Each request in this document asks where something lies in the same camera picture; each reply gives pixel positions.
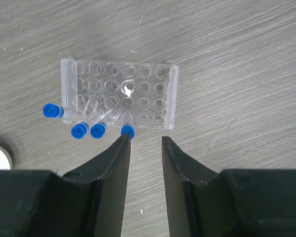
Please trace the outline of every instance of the transparent acrylic rack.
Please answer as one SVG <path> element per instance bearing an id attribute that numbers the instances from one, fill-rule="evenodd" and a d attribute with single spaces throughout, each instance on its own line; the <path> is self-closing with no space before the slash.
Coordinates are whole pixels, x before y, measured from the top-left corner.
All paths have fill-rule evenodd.
<path id="1" fill-rule="evenodd" d="M 178 71 L 172 65 L 62 59 L 62 105 L 87 114 L 118 108 L 133 115 L 134 127 L 173 129 Z"/>

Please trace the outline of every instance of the clear plastic tube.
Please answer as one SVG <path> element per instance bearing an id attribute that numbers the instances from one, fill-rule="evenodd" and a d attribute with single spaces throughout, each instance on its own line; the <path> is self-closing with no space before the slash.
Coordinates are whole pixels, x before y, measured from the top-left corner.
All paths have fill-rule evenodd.
<path id="1" fill-rule="evenodd" d="M 76 139 L 83 138 L 88 133 L 89 128 L 98 123 L 106 114 L 111 112 L 111 110 L 97 109 L 87 118 L 85 118 L 81 123 L 73 126 L 73 128 L 71 129 L 71 135 Z"/>
<path id="2" fill-rule="evenodd" d="M 106 114 L 103 119 L 90 128 L 90 134 L 93 138 L 100 139 L 104 136 L 107 128 L 115 123 L 122 113 L 122 109 L 113 109 Z"/>
<path id="3" fill-rule="evenodd" d="M 46 104 L 43 107 L 43 114 L 52 119 L 63 119 L 72 122 L 81 122 L 85 115 L 81 111 L 70 110 L 54 104 Z"/>
<path id="4" fill-rule="evenodd" d="M 135 136 L 135 130 L 133 127 L 133 115 L 131 112 L 125 112 L 123 113 L 121 117 L 122 122 L 122 129 L 120 131 L 121 135 L 124 135 L 126 133 L 130 134 L 130 138 L 133 139 Z"/>

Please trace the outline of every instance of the blue screw cap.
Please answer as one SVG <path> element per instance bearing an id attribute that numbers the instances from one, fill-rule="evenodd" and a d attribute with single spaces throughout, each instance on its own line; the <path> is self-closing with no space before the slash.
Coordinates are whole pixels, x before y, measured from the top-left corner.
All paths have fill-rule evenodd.
<path id="1" fill-rule="evenodd" d="M 64 116 L 64 109 L 58 105 L 46 104 L 43 107 L 43 114 L 52 119 L 61 118 Z"/>
<path id="2" fill-rule="evenodd" d="M 71 135 L 73 136 L 73 138 L 81 139 L 87 134 L 88 130 L 89 126 L 86 123 L 82 122 L 73 126 L 73 128 L 71 129 Z"/>
<path id="3" fill-rule="evenodd" d="M 91 129 L 90 129 L 90 134 L 93 138 L 95 139 L 100 139 L 101 137 L 104 136 L 105 131 L 106 131 L 106 125 L 103 122 L 99 122 L 95 124 Z"/>
<path id="4" fill-rule="evenodd" d="M 133 128 L 132 125 L 130 125 L 130 124 L 125 124 L 125 125 L 122 127 L 122 129 L 121 129 L 121 131 L 120 131 L 120 134 L 121 134 L 121 135 L 124 135 L 124 134 L 126 134 L 126 133 L 129 133 L 129 134 L 130 134 L 130 139 L 133 139 L 133 138 L 135 137 L 135 130 L 134 130 L 134 128 Z"/>

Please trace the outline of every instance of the wood grain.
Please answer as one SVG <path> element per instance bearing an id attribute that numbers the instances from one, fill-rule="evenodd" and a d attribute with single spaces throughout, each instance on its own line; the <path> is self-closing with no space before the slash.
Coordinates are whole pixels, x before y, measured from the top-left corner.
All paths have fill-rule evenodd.
<path id="1" fill-rule="evenodd" d="M 296 0 L 0 0 L 0 144 L 15 168 L 63 174 L 118 137 L 77 141 L 43 118 L 73 57 L 180 66 L 175 130 L 132 141 L 124 237 L 169 236 L 162 135 L 215 171 L 296 168 Z"/>

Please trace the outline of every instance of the test tube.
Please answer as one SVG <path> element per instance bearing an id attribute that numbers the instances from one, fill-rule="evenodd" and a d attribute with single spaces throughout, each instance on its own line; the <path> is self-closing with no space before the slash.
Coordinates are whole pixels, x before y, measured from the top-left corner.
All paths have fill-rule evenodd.
<path id="1" fill-rule="evenodd" d="M 70 110 L 54 104 L 46 104 L 43 107 L 43 114 L 52 119 L 63 119 L 72 122 L 81 122 L 84 120 L 84 113 L 81 111 Z"/>
<path id="2" fill-rule="evenodd" d="M 91 136 L 95 139 L 100 139 L 101 137 L 103 137 L 107 128 L 118 120 L 121 113 L 122 109 L 113 109 L 111 112 L 106 114 L 103 119 L 92 126 L 92 128 L 90 129 Z"/>
<path id="3" fill-rule="evenodd" d="M 133 127 L 133 115 L 131 112 L 125 112 L 122 117 L 122 129 L 120 131 L 121 135 L 124 135 L 126 133 L 130 134 L 130 139 L 133 139 L 135 136 L 135 130 Z"/>
<path id="4" fill-rule="evenodd" d="M 71 129 L 71 135 L 76 139 L 83 138 L 88 133 L 89 128 L 98 123 L 110 111 L 111 110 L 106 110 L 104 112 L 102 109 L 97 109 L 81 123 L 73 126 L 73 128 Z"/>

